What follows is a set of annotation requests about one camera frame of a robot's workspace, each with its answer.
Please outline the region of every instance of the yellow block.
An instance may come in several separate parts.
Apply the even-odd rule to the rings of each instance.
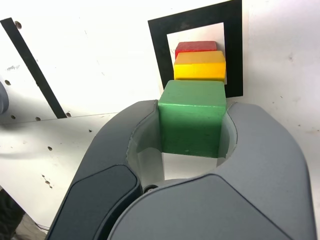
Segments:
[[[174,80],[222,81],[226,60],[222,51],[180,52],[174,63]]]

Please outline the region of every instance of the green block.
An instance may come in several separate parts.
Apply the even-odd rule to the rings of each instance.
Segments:
[[[169,81],[158,102],[162,151],[217,158],[226,107],[221,81]]]

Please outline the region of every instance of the red block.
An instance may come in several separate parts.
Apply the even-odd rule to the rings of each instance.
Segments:
[[[183,41],[175,49],[175,58],[179,53],[216,51],[215,41]]]

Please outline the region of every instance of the screw hole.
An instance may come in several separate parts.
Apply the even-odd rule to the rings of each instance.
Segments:
[[[16,26],[17,29],[21,29],[21,28],[22,28],[22,25],[21,25],[20,22],[14,21],[14,24],[15,24],[15,26]]]
[[[157,185],[154,185],[154,184],[151,184],[151,185],[148,185],[144,188],[144,191],[143,193],[147,193],[147,192],[150,192],[152,191],[153,189],[156,189],[158,186]]]

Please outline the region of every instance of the cube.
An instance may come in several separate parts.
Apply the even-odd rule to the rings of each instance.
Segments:
[[[226,107],[221,81],[169,81],[158,102],[162,151],[217,158]]]
[[[175,80],[224,82],[226,60],[222,51],[181,52],[174,63]]]
[[[183,41],[175,49],[175,58],[179,53],[216,51],[215,41]]]

